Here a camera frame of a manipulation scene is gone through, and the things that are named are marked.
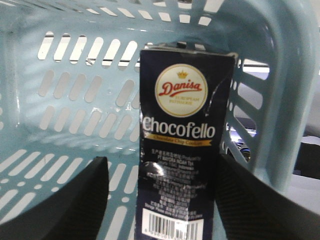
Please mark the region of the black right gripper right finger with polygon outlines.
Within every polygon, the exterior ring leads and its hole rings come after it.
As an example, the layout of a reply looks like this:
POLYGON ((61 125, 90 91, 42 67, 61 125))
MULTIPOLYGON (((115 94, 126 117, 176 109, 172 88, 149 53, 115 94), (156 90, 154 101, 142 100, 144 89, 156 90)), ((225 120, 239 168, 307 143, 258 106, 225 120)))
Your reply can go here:
POLYGON ((320 216, 256 178, 230 155, 217 158, 215 201, 228 240, 318 240, 320 216))

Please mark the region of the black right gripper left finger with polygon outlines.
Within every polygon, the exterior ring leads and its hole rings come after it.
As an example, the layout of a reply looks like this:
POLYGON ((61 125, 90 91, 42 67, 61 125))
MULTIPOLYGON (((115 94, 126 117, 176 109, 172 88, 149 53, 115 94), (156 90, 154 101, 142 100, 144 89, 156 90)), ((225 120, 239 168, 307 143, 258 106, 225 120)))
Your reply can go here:
POLYGON ((64 187, 0 225, 2 240, 94 240, 108 203, 108 159, 97 156, 64 187))

